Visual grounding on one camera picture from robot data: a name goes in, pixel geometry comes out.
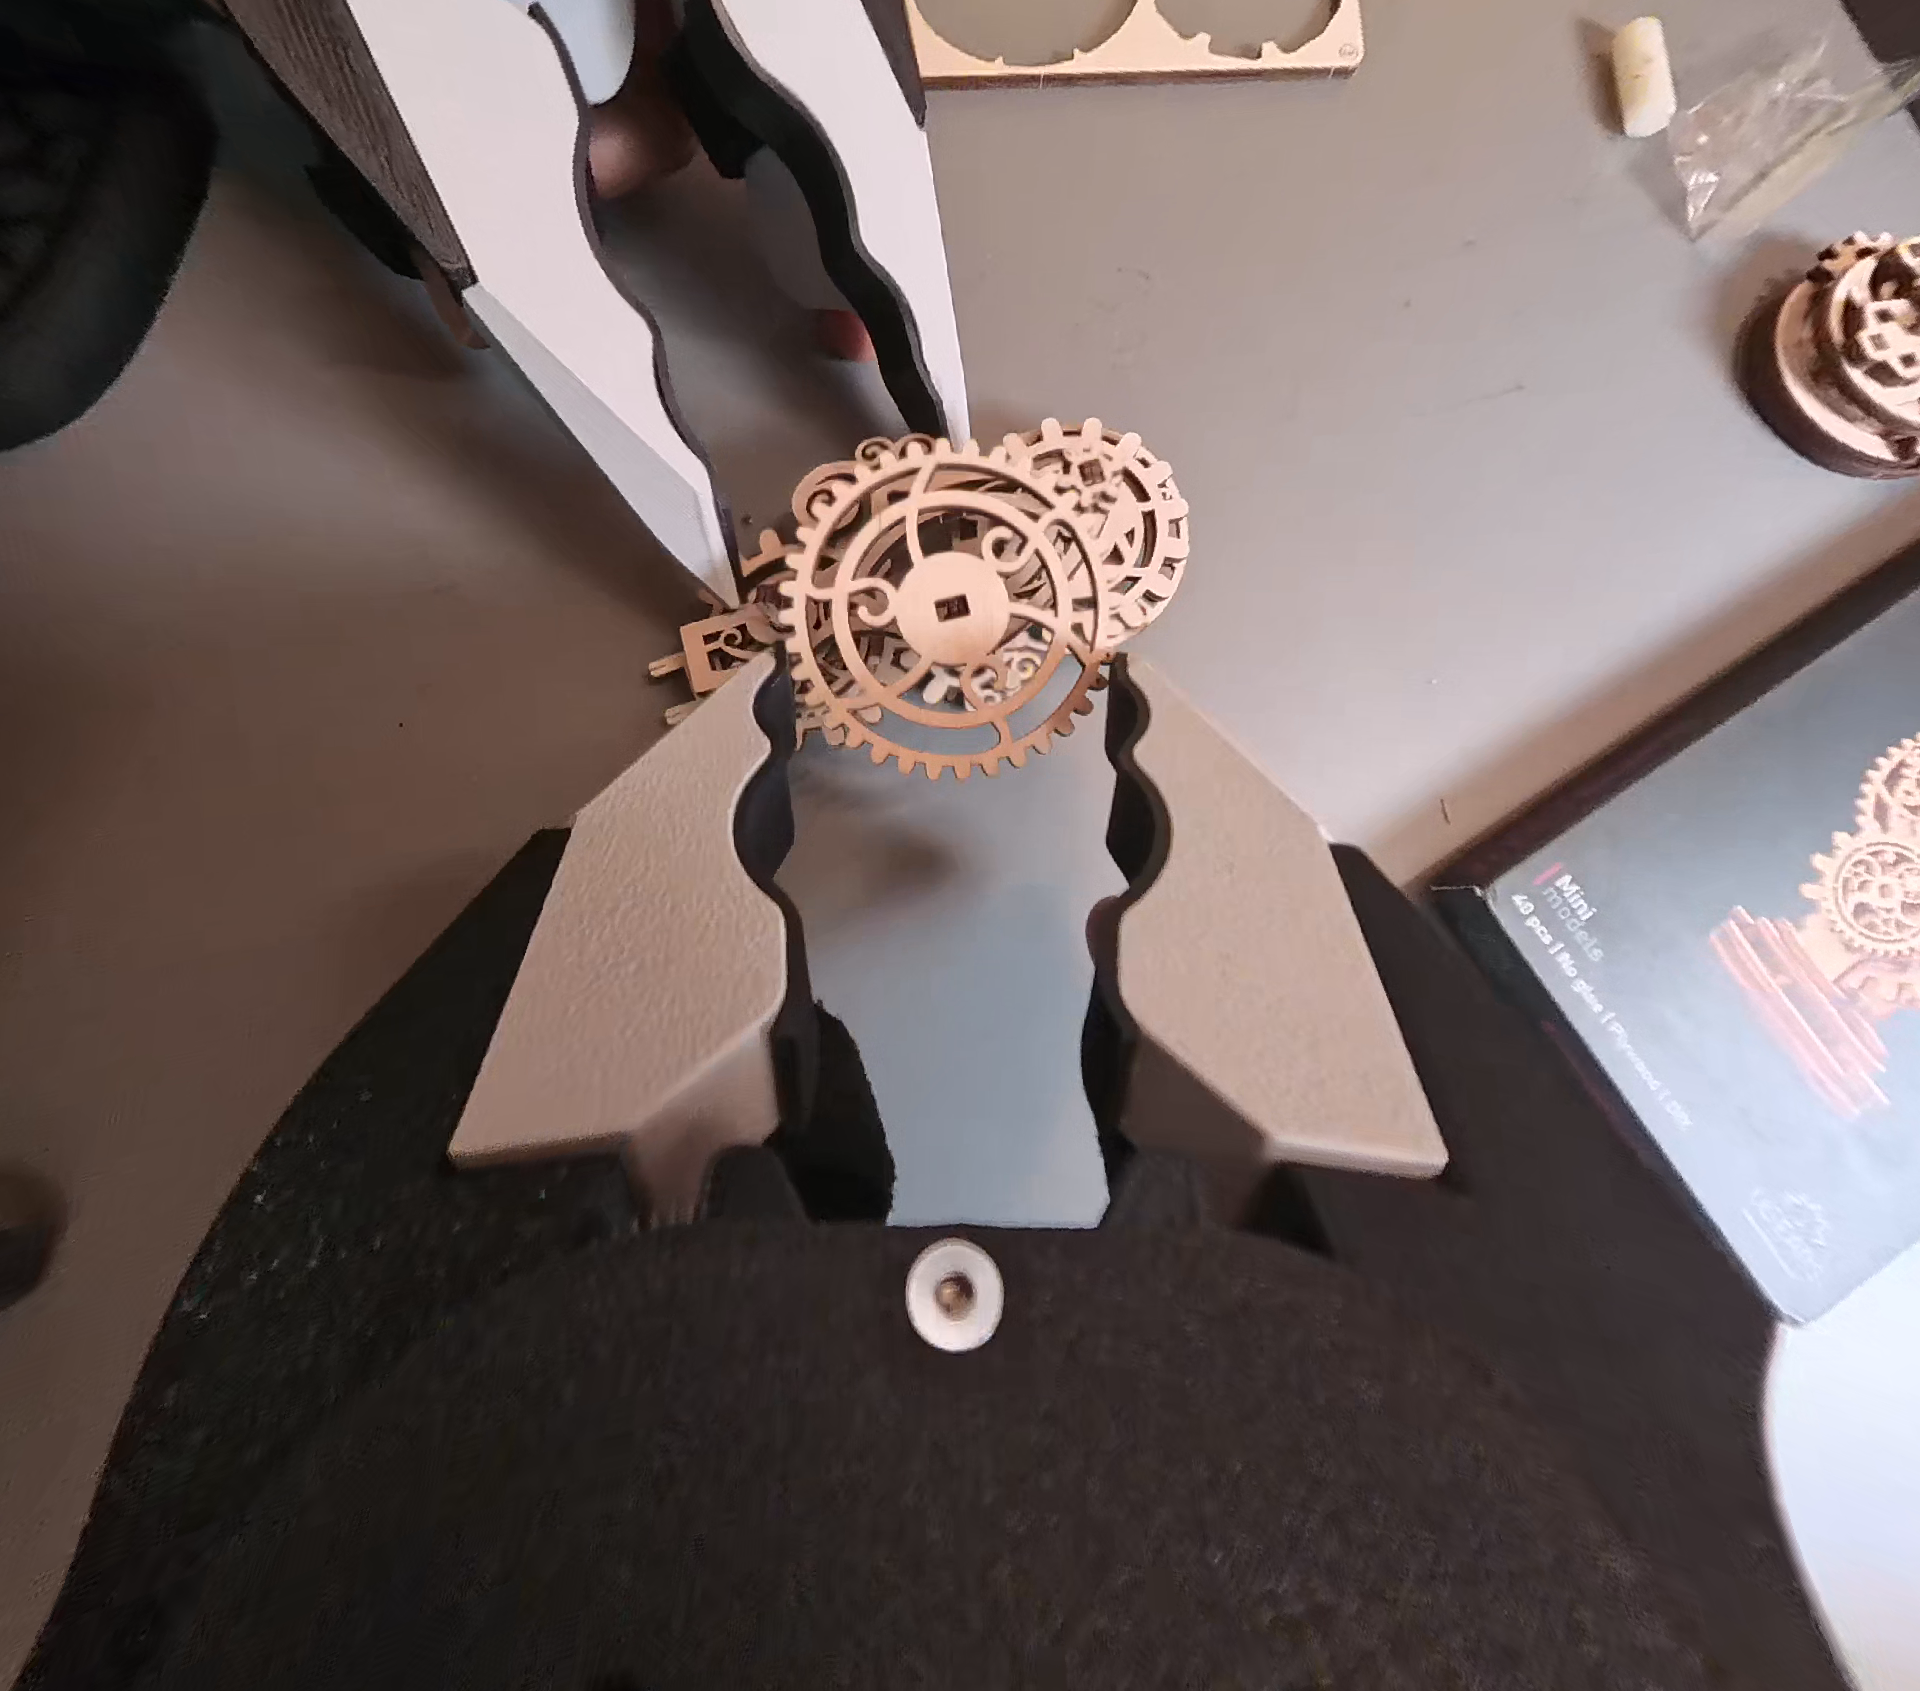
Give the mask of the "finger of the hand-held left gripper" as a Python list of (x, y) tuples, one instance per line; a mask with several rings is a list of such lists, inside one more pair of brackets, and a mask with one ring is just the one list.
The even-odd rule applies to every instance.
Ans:
[(679, 89), (760, 252), (814, 316), (857, 320), (903, 420), (971, 438), (925, 121), (864, 0), (682, 0)]
[(510, 0), (347, 7), (473, 272), (468, 312), (660, 548), (735, 598), (733, 532), (657, 326), (604, 262), (565, 49)]

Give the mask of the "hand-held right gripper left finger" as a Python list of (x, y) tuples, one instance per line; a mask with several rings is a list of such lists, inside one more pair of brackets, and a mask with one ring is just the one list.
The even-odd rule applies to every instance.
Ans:
[(808, 1126), (820, 1024), (776, 878), (796, 700), (745, 668), (575, 818), (447, 1156), (616, 1158), (653, 1220), (716, 1160)]

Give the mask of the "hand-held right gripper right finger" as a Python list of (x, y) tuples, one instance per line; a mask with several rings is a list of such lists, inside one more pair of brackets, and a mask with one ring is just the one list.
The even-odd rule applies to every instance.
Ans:
[(1451, 1154), (1332, 844), (1134, 652), (1108, 684), (1108, 1186), (1165, 1156), (1243, 1222), (1283, 1172)]

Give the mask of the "wooden clock model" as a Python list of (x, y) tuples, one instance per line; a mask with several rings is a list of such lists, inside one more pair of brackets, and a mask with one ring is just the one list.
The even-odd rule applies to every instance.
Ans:
[[(1036, 464), (1064, 468), (1084, 510), (1098, 520), (1102, 570), (1115, 606), (1102, 646), (1113, 658), (1169, 608), (1188, 572), (1191, 506), (1173, 466), (1138, 432), (1111, 428), (1097, 418), (1075, 424), (1046, 418), (1036, 430), (979, 448), (990, 452), (1001, 446), (1012, 446)], [(668, 708), (667, 724), (684, 722), (700, 700), (719, 692), (757, 654), (780, 650), (788, 660), (778, 626), (778, 586), (799, 536), (799, 486), (791, 500), (788, 536), (766, 530), (743, 562), (740, 602), (724, 608), (710, 600), (706, 616), (682, 628), (682, 646), (650, 668), (655, 680), (679, 678), (689, 690), (689, 702)], [(800, 712), (796, 726), (803, 738), (823, 738), (817, 730), (805, 730)]]

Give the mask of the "large wooden gear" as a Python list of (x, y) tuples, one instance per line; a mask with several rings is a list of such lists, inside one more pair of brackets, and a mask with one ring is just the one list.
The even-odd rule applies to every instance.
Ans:
[(1098, 520), (1012, 446), (877, 438), (794, 494), (778, 626), (805, 730), (930, 782), (1043, 758), (1093, 714)]

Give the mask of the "black model kit box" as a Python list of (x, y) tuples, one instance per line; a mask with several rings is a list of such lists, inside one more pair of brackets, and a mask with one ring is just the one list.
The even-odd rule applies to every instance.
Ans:
[(1917, 1244), (1917, 732), (1908, 548), (1429, 886), (1793, 1324)]

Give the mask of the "black mesh chair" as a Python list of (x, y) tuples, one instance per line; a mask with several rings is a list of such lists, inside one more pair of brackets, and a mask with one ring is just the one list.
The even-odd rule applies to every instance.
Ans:
[(66, 430), (153, 330), (219, 137), (171, 71), (3, 49), (3, 452)]

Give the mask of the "white smooth object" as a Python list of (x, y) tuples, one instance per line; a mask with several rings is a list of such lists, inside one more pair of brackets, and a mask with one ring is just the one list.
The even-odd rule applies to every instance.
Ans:
[(1779, 1332), (1764, 1440), (1788, 1542), (1847, 1678), (1918, 1686), (1917, 1318), (1864, 1294)]

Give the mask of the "white wax stick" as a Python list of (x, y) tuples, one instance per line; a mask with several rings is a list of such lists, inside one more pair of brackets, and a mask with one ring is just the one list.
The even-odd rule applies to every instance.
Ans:
[(1664, 23), (1644, 17), (1620, 25), (1606, 53), (1620, 135), (1649, 141), (1668, 133), (1678, 101)]

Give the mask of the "small round wooden gear model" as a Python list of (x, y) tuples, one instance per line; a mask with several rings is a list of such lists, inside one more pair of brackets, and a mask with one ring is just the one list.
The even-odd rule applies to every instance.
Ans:
[(1860, 480), (1918, 476), (1918, 240), (1853, 234), (1741, 332), (1746, 400), (1790, 450)]

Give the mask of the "clear plastic bag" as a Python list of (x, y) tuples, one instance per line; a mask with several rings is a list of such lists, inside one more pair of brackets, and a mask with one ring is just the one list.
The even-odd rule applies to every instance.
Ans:
[(1668, 127), (1689, 238), (1750, 234), (1917, 93), (1917, 59), (1837, 75), (1825, 39), (1730, 79)]

